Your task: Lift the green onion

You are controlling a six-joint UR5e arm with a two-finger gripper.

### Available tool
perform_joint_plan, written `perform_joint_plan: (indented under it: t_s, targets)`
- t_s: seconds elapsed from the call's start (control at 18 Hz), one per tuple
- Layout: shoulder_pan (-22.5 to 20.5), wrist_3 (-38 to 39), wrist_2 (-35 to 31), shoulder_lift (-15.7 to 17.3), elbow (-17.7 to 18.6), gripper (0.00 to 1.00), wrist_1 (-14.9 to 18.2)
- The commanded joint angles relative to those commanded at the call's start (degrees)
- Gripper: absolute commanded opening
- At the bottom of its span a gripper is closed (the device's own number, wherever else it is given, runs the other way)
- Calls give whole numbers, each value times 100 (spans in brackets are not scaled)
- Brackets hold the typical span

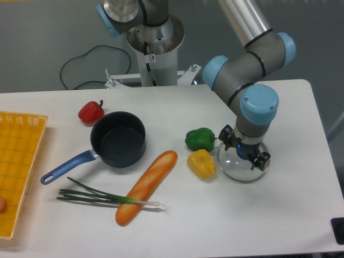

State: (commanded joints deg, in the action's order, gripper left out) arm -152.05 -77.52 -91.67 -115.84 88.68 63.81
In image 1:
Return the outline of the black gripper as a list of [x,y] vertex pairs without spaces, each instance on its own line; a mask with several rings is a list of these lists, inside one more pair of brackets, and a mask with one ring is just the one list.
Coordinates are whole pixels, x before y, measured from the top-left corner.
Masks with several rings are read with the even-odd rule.
[[245,135],[236,136],[230,125],[226,125],[219,133],[218,139],[223,143],[224,150],[235,148],[239,158],[250,160],[251,170],[255,168],[264,171],[266,164],[270,161],[268,152],[260,152],[259,147],[262,137],[252,138]]

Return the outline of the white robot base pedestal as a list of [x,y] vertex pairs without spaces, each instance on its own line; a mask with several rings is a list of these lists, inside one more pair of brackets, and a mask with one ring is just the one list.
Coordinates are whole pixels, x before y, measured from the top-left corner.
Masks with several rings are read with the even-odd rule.
[[157,27],[140,24],[126,33],[126,39],[136,53],[142,79],[151,71],[159,86],[167,86],[169,80],[177,82],[177,52],[184,40],[184,27],[176,16],[170,14]]

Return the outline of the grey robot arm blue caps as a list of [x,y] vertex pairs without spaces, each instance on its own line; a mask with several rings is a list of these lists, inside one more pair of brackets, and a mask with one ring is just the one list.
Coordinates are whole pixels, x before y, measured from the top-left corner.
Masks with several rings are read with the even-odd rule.
[[[202,78],[236,115],[235,126],[224,127],[220,141],[227,149],[235,148],[252,168],[265,170],[270,154],[262,149],[263,138],[279,99],[260,81],[294,59],[295,42],[286,33],[273,31],[255,1],[223,4],[245,53],[235,60],[214,57],[203,68]],[[177,83],[177,50],[184,27],[169,12],[167,1],[103,1],[96,10],[110,34],[126,35],[137,55],[142,86]]]

